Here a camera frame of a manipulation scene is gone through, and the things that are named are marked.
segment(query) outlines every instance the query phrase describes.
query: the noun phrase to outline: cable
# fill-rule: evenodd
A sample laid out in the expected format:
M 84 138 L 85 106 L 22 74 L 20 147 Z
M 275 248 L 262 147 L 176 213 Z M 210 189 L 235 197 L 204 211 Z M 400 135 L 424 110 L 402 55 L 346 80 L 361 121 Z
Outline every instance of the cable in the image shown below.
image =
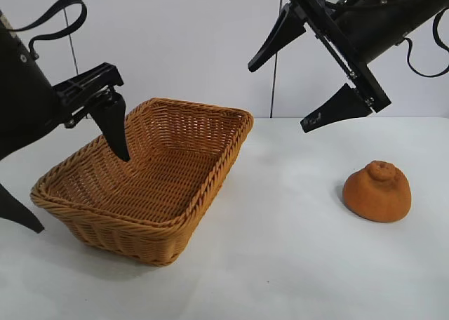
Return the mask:
M 447 46 L 446 44 L 444 44 L 443 40 L 440 37 L 440 34 L 438 32 L 438 27 L 440 25 L 440 21 L 441 18 L 443 18 L 444 13 L 449 10 L 449 8 L 444 8 L 442 11 L 440 11 L 434 18 L 434 25 L 433 25 L 433 35 L 434 35 L 434 40 L 436 45 L 438 45 L 440 48 L 442 48 L 443 50 L 445 50 L 446 52 L 449 53 L 449 46 Z M 417 69 L 415 69 L 412 66 L 412 63 L 410 61 L 411 55 L 412 55 L 412 50 L 413 50 L 413 41 L 406 37 L 404 38 L 404 40 L 401 42 L 403 43 L 404 41 L 406 41 L 408 43 L 408 53 L 407 53 L 407 63 L 408 66 L 411 68 L 412 71 L 414 71 L 414 73 L 416 73 L 418 76 L 423 76 L 424 78 L 438 78 L 439 76 L 443 76 L 447 73 L 449 73 L 449 66 L 446 67 L 445 70 L 443 70 L 442 72 L 438 73 L 438 74 L 423 74 L 421 72 L 419 72 Z
M 4 28 L 4 30 L 6 30 L 8 32 L 22 32 L 22 31 L 34 29 L 35 27 L 38 27 L 39 25 L 44 24 L 46 21 L 51 19 L 56 13 L 60 12 L 62 9 L 66 8 L 68 6 L 74 5 L 74 4 L 81 5 L 81 13 L 80 13 L 79 17 L 72 24 L 68 25 L 66 28 L 64 28 L 58 32 L 54 32 L 52 34 L 40 34 L 38 36 L 31 38 L 31 40 L 28 43 L 29 53 L 30 53 L 31 57 L 34 60 L 36 60 L 37 58 L 39 58 L 39 55 L 34 50 L 34 42 L 35 41 L 52 41 L 54 39 L 63 38 L 75 31 L 77 31 L 82 26 L 82 24 L 86 21 L 87 8 L 82 0 L 58 0 L 41 17 L 39 17 L 37 20 L 35 20 L 30 25 L 27 25 L 26 27 L 21 27 L 19 29 Z
M 345 6 L 344 4 L 335 4 L 329 1 L 325 2 L 325 5 L 333 10 L 342 10 L 342 11 L 373 11 L 383 8 L 391 8 L 397 6 L 407 6 L 408 4 L 416 4 L 422 3 L 427 0 L 403 0 L 403 1 L 395 1 L 385 4 L 373 4 L 370 6 Z

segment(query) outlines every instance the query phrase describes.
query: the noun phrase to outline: wicker basket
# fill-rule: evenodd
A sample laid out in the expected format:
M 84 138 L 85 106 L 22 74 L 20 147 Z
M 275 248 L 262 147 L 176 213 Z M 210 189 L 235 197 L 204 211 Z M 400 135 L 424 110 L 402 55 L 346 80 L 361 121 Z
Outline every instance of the wicker basket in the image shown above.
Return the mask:
M 131 161 L 103 136 L 51 169 L 32 201 L 89 245 L 151 265 L 186 247 L 253 126 L 252 116 L 190 102 L 152 99 L 126 118 Z

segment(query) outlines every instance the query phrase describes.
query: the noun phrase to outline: black strap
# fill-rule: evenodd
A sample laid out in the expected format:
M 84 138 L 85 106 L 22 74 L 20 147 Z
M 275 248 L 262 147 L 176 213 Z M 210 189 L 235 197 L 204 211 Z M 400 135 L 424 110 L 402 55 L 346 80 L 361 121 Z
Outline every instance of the black strap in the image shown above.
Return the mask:
M 440 48 L 442 48 L 443 50 L 447 51 L 449 53 L 449 47 L 444 44 L 443 40 L 440 37 L 440 34 L 438 32 L 438 27 L 440 25 L 440 21 L 441 18 L 443 18 L 444 13 L 449 10 L 449 8 L 444 8 L 442 11 L 440 11 L 434 18 L 434 29 L 433 29 L 433 33 L 434 33 L 434 40 L 436 45 L 438 45 Z M 439 76 L 443 76 L 447 73 L 449 73 L 449 66 L 446 67 L 445 70 L 443 70 L 442 72 L 438 73 L 438 74 L 423 74 L 421 72 L 419 72 L 417 69 L 415 69 L 412 66 L 412 63 L 410 61 L 410 58 L 412 56 L 412 50 L 413 50 L 413 41 L 406 37 L 404 38 L 404 41 L 407 41 L 408 43 L 408 53 L 407 53 L 407 63 L 408 66 L 412 69 L 412 71 L 414 71 L 414 73 L 416 73 L 418 76 L 423 76 L 424 78 L 438 78 Z
M 8 29 L 8 31 L 21 32 L 34 29 L 35 27 L 44 24 L 47 20 L 52 18 L 56 13 L 60 12 L 62 9 L 71 6 L 73 4 L 81 5 L 81 14 L 71 25 L 67 26 L 65 29 L 62 29 L 58 32 L 54 32 L 52 34 L 40 34 L 38 36 L 33 37 L 31 41 L 29 41 L 28 43 L 29 52 L 33 57 L 33 59 L 36 60 L 39 57 L 39 55 L 34 50 L 35 41 L 52 41 L 54 39 L 63 38 L 77 31 L 82 26 L 82 24 L 86 21 L 87 18 L 87 8 L 84 2 L 82 0 L 58 0 L 40 18 L 38 18 L 30 25 L 27 25 L 26 27 L 21 27 L 20 29 Z

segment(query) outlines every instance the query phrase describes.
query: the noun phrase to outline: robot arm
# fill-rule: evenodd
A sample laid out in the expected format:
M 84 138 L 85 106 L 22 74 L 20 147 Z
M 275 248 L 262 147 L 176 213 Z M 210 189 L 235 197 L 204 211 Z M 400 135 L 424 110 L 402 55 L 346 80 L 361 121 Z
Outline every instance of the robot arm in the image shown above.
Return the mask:
M 449 0 L 290 0 L 257 55 L 250 61 L 254 72 L 306 32 L 307 23 L 344 70 L 354 87 L 343 87 L 323 106 L 301 121 L 305 132 L 345 119 L 368 116 L 391 104 L 368 63 L 403 41 L 407 34 L 436 15 L 434 38 L 449 52 L 438 34 L 438 24 Z M 445 71 L 427 77 L 442 76 Z
M 68 5 L 80 4 L 81 15 L 66 29 L 34 37 L 29 50 L 17 32 L 39 26 Z M 11 29 L 0 11 L 0 160 L 49 134 L 60 124 L 73 128 L 87 114 L 100 127 L 113 152 L 130 159 L 126 146 L 125 102 L 114 87 L 123 85 L 115 66 L 103 63 L 90 71 L 51 86 L 35 60 L 34 42 L 53 40 L 76 31 L 86 19 L 82 0 L 59 0 L 36 22 Z M 0 218 L 18 222 L 35 232 L 42 224 L 0 185 Z

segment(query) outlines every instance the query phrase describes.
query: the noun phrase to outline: white table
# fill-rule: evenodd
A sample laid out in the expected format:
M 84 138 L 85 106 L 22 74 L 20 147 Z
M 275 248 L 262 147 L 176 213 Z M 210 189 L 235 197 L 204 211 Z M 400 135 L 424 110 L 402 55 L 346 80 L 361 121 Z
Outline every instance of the white table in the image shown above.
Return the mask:
M 32 206 L 35 180 L 98 134 L 59 129 L 0 163 Z M 258 119 L 187 250 L 151 268 L 79 243 L 45 211 L 36 236 L 0 221 L 0 319 L 423 319 L 449 317 L 449 120 L 369 118 L 310 134 Z M 409 216 L 368 222 L 340 201 L 373 159 L 395 163 Z

